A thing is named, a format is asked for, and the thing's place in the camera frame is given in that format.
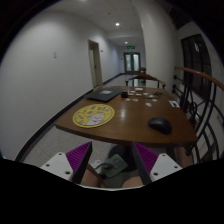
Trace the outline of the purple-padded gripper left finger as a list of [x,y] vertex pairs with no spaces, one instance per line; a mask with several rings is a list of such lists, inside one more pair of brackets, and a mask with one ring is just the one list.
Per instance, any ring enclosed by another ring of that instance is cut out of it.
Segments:
[[41,168],[65,180],[80,184],[91,153],[92,142],[87,142],[67,153],[56,153]]

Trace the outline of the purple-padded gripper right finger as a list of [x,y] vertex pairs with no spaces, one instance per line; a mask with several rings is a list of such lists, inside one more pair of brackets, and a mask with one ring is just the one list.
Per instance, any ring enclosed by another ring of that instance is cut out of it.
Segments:
[[148,185],[182,169],[166,153],[158,154],[137,142],[134,142],[132,145],[132,153],[144,185]]

